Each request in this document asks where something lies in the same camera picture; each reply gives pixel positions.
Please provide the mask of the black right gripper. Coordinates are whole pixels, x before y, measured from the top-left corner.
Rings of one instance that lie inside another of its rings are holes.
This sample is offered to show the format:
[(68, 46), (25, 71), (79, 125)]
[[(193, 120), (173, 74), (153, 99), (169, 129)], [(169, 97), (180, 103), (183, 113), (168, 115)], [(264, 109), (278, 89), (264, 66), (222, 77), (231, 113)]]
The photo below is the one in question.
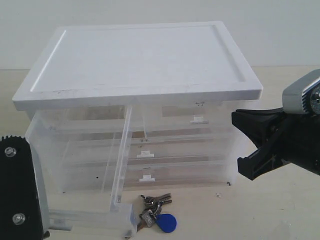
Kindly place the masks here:
[(231, 123), (257, 148), (237, 159), (238, 172), (249, 180), (289, 163), (320, 173), (320, 117), (288, 114), (283, 108), (237, 109)]

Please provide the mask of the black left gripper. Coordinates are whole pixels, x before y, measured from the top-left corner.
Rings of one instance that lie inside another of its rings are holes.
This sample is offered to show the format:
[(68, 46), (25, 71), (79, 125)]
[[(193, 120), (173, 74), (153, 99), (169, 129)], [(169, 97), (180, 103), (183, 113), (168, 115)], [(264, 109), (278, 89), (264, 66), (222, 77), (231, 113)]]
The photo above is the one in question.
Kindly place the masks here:
[(45, 240), (33, 159), (22, 136), (0, 138), (0, 238)]

